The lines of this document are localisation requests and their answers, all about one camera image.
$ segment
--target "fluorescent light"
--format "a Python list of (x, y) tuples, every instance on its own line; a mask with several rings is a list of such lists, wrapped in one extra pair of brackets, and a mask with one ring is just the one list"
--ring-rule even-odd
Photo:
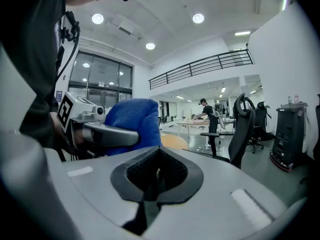
[(205, 20), (205, 17), (201, 13), (197, 13), (192, 18), (194, 23), (200, 24)]
[(92, 21), (94, 24), (101, 24), (104, 22), (104, 17), (101, 14), (96, 13), (92, 16)]
[(145, 47), (148, 49), (148, 50), (153, 50), (156, 45), (153, 43), (153, 42), (148, 42)]
[(286, 6), (287, 6), (287, 0), (283, 0), (282, 11), (286, 9)]
[(251, 33), (250, 31), (245, 31), (245, 32), (235, 33), (234, 35), (235, 35), (235, 36), (244, 36), (244, 35), (249, 35), (250, 33)]

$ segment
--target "person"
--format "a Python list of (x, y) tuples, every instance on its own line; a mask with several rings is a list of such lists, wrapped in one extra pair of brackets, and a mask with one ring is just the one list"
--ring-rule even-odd
[[(218, 118), (221, 117), (220, 113), (216, 111), (212, 106), (210, 106), (207, 103), (205, 98), (202, 98), (200, 100), (199, 105), (202, 105), (204, 107), (203, 111), (200, 115), (197, 115), (194, 119), (198, 119), (200, 117), (207, 115), (210, 120), (209, 133), (212, 133), (212, 134), (217, 133)], [(217, 151), (216, 151), (216, 145), (215, 145), (215, 137), (209, 137), (209, 140), (210, 140), (212, 155), (216, 156)]]
[[(2, 45), (36, 98), (27, 111), (20, 132), (36, 139), (44, 148), (60, 151), (66, 143), (57, 120), (58, 102), (55, 80), (56, 60), (61, 47), (61, 19), (68, 6), (80, 6), (98, 0), (15, 0), (19, 13), (14, 21), (2, 24)], [(3, 19), (12, 19), (14, 12), (1, 5)], [(81, 131), (77, 143), (83, 142)]]

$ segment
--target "black metal railing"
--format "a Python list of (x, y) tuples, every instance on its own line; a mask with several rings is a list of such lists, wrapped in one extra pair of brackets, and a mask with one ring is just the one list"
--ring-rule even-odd
[(233, 50), (179, 66), (149, 80), (150, 90), (215, 70), (253, 64), (248, 49)]

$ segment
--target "gray floor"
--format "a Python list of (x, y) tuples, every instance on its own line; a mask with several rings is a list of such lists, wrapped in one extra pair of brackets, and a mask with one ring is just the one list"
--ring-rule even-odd
[[(205, 137), (197, 134), (190, 134), (190, 137), (188, 137), (187, 134), (181, 133), (180, 137), (187, 141), (191, 151), (197, 151), (199, 145), (205, 144)], [(220, 146), (223, 150), (218, 151), (221, 148), (216, 148), (218, 156), (229, 157), (228, 146), (231, 139), (232, 135), (222, 135), (220, 137)], [(261, 144), (264, 145), (264, 149), (261, 150), (260, 147), (256, 147), (255, 154), (252, 153), (253, 147), (247, 146), (242, 158), (241, 170), (265, 185), (287, 206), (290, 206), (307, 194), (307, 186), (300, 184), (300, 180), (308, 175), (309, 166), (304, 164), (294, 168), (291, 172), (279, 169), (269, 158), (273, 143), (273, 140), (262, 141)]]

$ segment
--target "blue cloth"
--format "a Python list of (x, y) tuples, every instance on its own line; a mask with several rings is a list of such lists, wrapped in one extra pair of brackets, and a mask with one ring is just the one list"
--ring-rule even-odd
[(158, 103), (147, 98), (126, 99), (114, 105), (104, 122), (107, 126), (134, 130), (137, 144), (129, 147), (107, 147), (105, 155), (113, 156), (145, 147), (162, 146), (158, 124)]

